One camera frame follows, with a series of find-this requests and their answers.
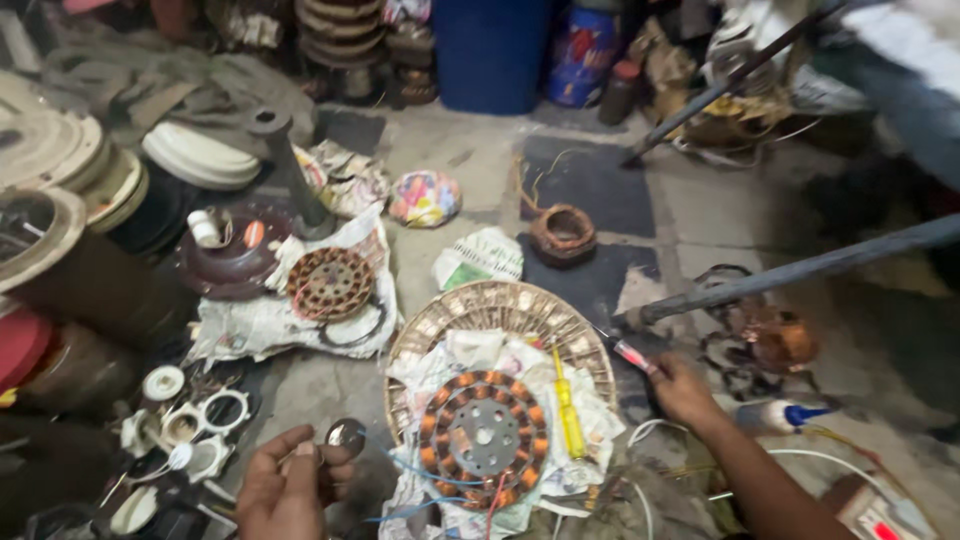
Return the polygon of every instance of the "cement floor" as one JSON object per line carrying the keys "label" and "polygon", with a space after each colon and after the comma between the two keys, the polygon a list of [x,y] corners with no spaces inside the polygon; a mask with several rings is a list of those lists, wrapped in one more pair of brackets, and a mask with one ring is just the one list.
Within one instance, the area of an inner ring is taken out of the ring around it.
{"label": "cement floor", "polygon": [[[443,247],[489,225],[501,226],[510,236],[525,229],[516,215],[518,196],[508,172],[514,151],[526,136],[631,144],[647,132],[636,116],[628,120],[628,133],[597,135],[546,127],[527,117],[458,113],[440,104],[357,112],[387,120],[377,156],[386,161],[392,174],[439,169],[457,179],[464,192],[463,211],[436,230],[406,230],[385,220],[400,306],[407,316],[436,295],[429,268]],[[740,263],[758,271],[816,252],[816,218],[800,201],[798,188],[813,173],[837,171],[844,163],[792,140],[779,143],[761,166],[750,170],[719,170],[666,147],[656,149],[645,162],[656,239],[611,233],[601,233],[599,239],[655,248],[663,284],[670,293],[687,289],[691,278],[718,262]],[[900,258],[879,265],[877,272],[900,275],[884,270],[891,265],[924,266],[916,258]],[[942,292],[941,285],[926,277],[928,273],[921,275],[922,280],[903,282]],[[778,291],[774,298],[799,311],[822,340],[823,351],[813,369],[824,390],[856,404],[819,423],[879,452],[932,513],[941,530],[960,530],[960,451],[923,434],[929,427],[948,423],[952,414],[924,405],[882,351],[854,340],[846,318],[849,314],[838,309],[829,282],[797,283]],[[676,322],[678,339],[694,343],[708,326],[709,320],[701,314],[680,317]],[[338,418],[352,416],[368,426],[378,444],[393,445],[376,359],[357,361],[299,351],[268,361],[274,365],[264,386],[267,399],[244,434],[240,446],[247,449],[230,467],[225,478],[228,487],[238,489],[240,472],[254,444],[298,424],[310,423],[325,432]],[[783,447],[794,443],[805,447],[820,444],[789,440],[770,444]],[[834,447],[819,448],[831,452]],[[361,461],[359,469],[367,478],[361,482],[362,492],[348,504],[328,510],[333,533],[343,534],[358,514],[368,512],[371,504],[375,506],[393,490],[392,467],[371,444]],[[823,490],[840,472],[802,458],[785,465],[804,486],[816,491]]]}

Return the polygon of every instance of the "grey fabric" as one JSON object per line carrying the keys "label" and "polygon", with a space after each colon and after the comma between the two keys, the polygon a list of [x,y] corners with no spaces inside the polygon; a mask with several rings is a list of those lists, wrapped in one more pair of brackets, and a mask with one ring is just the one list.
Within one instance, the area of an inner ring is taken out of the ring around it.
{"label": "grey fabric", "polygon": [[47,56],[43,83],[48,99],[86,107],[121,144],[138,142],[160,119],[174,120],[264,159],[266,145],[244,129],[261,106],[288,110],[291,139],[312,142],[313,102],[282,73],[247,55],[209,56],[155,33],[70,33],[69,44]]}

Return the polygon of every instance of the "dark floor mat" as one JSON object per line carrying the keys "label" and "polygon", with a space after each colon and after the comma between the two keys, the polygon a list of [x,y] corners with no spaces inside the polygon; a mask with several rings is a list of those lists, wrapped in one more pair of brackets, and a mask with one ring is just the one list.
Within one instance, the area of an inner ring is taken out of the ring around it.
{"label": "dark floor mat", "polygon": [[[566,150],[570,151],[557,159]],[[537,182],[541,208],[567,203],[585,211],[598,231],[653,238],[657,228],[646,176],[642,169],[620,168],[627,154],[627,148],[615,144],[529,136],[523,143],[523,158],[529,165],[523,188],[532,195],[533,183],[543,173]],[[553,172],[547,174],[554,161]],[[525,205],[520,216],[534,217]]]}
{"label": "dark floor mat", "polygon": [[329,138],[348,150],[372,156],[380,145],[380,137],[386,127],[387,119],[380,116],[321,109],[317,113],[314,141]]}
{"label": "dark floor mat", "polygon": [[[651,248],[626,245],[598,245],[593,258],[567,270],[544,265],[530,247],[530,234],[516,237],[523,249],[523,280],[544,288],[563,298],[587,317],[593,324],[604,327],[616,310],[623,289],[627,269],[640,266],[643,273],[660,280],[657,252]],[[642,353],[659,353],[663,345],[631,338],[630,343]],[[647,399],[645,377],[631,364],[610,352],[613,376],[616,379],[617,400],[624,419],[637,424],[649,418],[651,407]]]}
{"label": "dark floor mat", "polygon": [[561,107],[555,103],[543,100],[537,105],[537,108],[530,113],[530,119],[540,122],[551,128],[561,128],[564,130],[577,130],[589,134],[625,134],[627,126],[617,124],[608,126],[597,119],[599,107],[590,109],[571,109]]}

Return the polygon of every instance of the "steel plate with holes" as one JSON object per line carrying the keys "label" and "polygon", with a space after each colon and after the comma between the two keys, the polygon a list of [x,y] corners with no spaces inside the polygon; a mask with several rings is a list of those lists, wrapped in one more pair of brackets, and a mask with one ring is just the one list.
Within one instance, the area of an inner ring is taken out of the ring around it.
{"label": "steel plate with holes", "polygon": [[[529,283],[472,282],[435,298],[396,338],[390,361],[416,361],[433,350],[449,329],[503,329],[512,335],[555,337],[561,361],[590,371],[597,393],[616,410],[616,387],[607,348],[570,304]],[[406,386],[386,378],[384,402],[394,440],[413,420]]]}
{"label": "steel plate with holes", "polygon": [[515,503],[537,485],[548,449],[546,419],[522,382],[498,371],[471,371],[449,380],[420,421],[420,460],[441,479],[445,497],[465,508],[489,508],[503,477],[497,507]]}
{"label": "steel plate with holes", "polygon": [[363,307],[373,293],[373,269],[359,253],[322,248],[297,261],[287,279],[287,296],[303,317],[340,321]]}

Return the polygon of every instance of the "white wire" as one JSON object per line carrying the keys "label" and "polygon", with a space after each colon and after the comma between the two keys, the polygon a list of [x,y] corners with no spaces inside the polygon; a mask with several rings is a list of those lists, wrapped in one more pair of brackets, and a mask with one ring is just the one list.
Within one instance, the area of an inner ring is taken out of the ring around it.
{"label": "white wire", "polygon": [[557,536],[560,535],[560,524],[564,522],[564,515],[557,514],[557,525],[553,527],[553,540],[557,540]]}
{"label": "white wire", "polygon": [[688,430],[688,429],[685,428],[684,426],[681,426],[680,424],[674,424],[673,422],[669,422],[669,421],[667,421],[667,420],[662,420],[661,418],[655,418],[655,419],[653,419],[653,420],[647,420],[647,421],[644,422],[643,424],[640,424],[640,425],[634,430],[634,433],[633,433],[632,435],[630,435],[630,439],[627,441],[627,448],[630,448],[630,447],[634,446],[634,444],[636,444],[636,443],[642,441],[643,439],[647,438],[647,435],[649,435],[650,433],[652,433],[652,432],[654,431],[654,428],[655,428],[656,426],[668,426],[668,427],[670,427],[670,428],[676,428],[677,430],[683,430],[683,431],[686,431],[686,432],[690,432],[690,430]]}
{"label": "white wire", "polygon": [[889,489],[888,489],[887,487],[885,487],[883,484],[881,484],[880,482],[878,482],[874,477],[872,477],[872,476],[868,475],[867,473],[865,473],[862,469],[856,467],[855,465],[853,465],[852,463],[849,463],[848,461],[844,461],[843,459],[840,459],[839,457],[834,457],[834,456],[832,456],[832,455],[830,455],[830,454],[823,454],[823,453],[820,453],[820,452],[814,452],[814,451],[812,451],[812,450],[793,450],[793,449],[768,450],[768,451],[767,451],[767,454],[813,455],[813,456],[816,456],[816,457],[821,457],[821,458],[823,458],[823,459],[829,459],[830,461],[833,461],[834,463],[838,463],[838,464],[840,464],[840,465],[843,465],[844,467],[847,467],[847,468],[850,469],[851,471],[855,472],[855,473],[856,473],[858,476],[860,476],[862,479],[867,480],[867,481],[870,483],[870,485],[872,485],[872,486],[876,489],[876,491],[880,494],[880,496],[882,496],[884,499],[886,499],[889,503],[895,503],[895,502],[896,502],[896,498],[893,497],[893,495],[890,493],[890,491],[889,491]]}
{"label": "white wire", "polygon": [[640,486],[636,485],[636,482],[630,482],[634,485],[636,494],[640,497],[640,502],[643,503],[643,513],[647,518],[647,540],[654,540],[654,515],[650,511],[650,503],[647,502],[647,497],[643,495],[643,490],[640,489]]}

